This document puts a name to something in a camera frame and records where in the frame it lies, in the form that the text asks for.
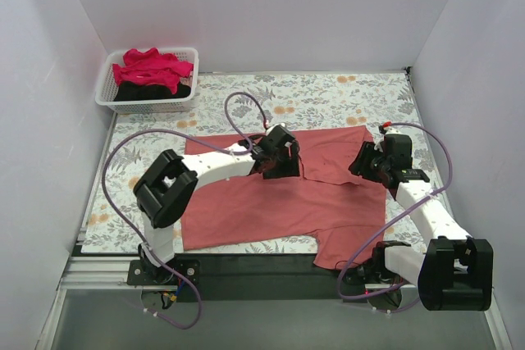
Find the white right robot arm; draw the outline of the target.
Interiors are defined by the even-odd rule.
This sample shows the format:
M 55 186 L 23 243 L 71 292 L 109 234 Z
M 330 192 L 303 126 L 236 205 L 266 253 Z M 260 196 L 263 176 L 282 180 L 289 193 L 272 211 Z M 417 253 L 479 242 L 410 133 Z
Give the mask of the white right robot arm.
M 494 252 L 485 239 L 463 229 L 438 198 L 427 174 L 413 167 L 412 139 L 381 125 L 381 142 L 365 142 L 349 166 L 352 175 L 381 184 L 403 208 L 427 250 L 405 242 L 371 239 L 369 266 L 386 278 L 399 276 L 416 286 L 428 311 L 486 311 L 491 306 Z

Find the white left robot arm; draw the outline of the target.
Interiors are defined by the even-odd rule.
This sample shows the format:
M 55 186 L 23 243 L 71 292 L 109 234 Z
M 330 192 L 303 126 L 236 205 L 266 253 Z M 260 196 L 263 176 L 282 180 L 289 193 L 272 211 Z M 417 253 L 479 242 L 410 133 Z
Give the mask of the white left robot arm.
M 283 124 L 206 153 L 162 152 L 134 187 L 144 222 L 141 261 L 154 268 L 173 261 L 176 252 L 168 231 L 183 216 L 196 190 L 253 174 L 265 180 L 299 175 L 299 143 Z

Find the salmon pink t-shirt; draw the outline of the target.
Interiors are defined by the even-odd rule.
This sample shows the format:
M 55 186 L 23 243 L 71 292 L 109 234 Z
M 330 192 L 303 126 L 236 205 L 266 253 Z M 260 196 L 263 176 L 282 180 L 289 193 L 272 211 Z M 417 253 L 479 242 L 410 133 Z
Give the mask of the salmon pink t-shirt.
M 287 236 L 317 241 L 314 263 L 339 269 L 386 220 L 386 190 L 348 167 L 372 135 L 363 125 L 295 132 L 297 177 L 235 177 L 194 192 L 180 221 L 186 250 Z

